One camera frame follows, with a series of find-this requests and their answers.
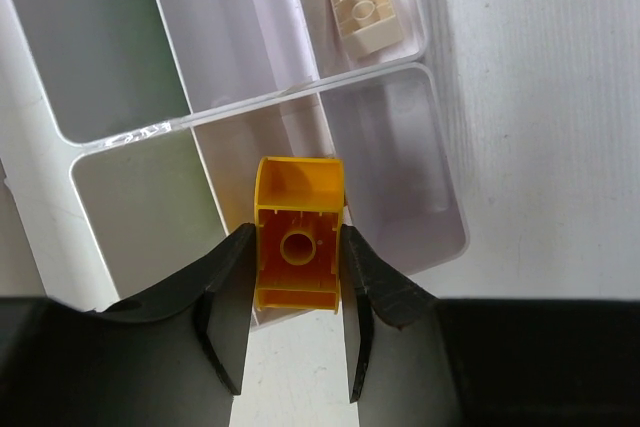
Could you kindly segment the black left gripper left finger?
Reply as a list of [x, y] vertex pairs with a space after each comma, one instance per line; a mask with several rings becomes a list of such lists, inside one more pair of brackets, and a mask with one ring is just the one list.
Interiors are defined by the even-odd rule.
[[226, 426], [242, 388], [256, 229], [102, 312], [1, 301], [5, 426]]

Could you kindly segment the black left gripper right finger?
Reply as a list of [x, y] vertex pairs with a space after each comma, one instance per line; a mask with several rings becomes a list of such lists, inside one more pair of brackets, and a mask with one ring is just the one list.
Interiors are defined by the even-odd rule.
[[635, 426], [635, 301], [438, 298], [340, 234], [350, 400], [363, 426]]

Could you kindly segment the tan lego brick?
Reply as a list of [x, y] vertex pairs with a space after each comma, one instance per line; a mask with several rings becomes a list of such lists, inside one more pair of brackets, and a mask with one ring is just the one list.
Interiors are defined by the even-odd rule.
[[330, 0], [343, 48], [361, 59], [403, 40], [393, 0]]

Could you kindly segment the yellow-orange lego brick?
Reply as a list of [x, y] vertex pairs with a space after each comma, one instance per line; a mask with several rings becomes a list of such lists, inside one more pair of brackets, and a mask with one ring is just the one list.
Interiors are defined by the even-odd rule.
[[338, 310], [344, 207], [341, 160], [262, 158], [254, 192], [257, 310]]

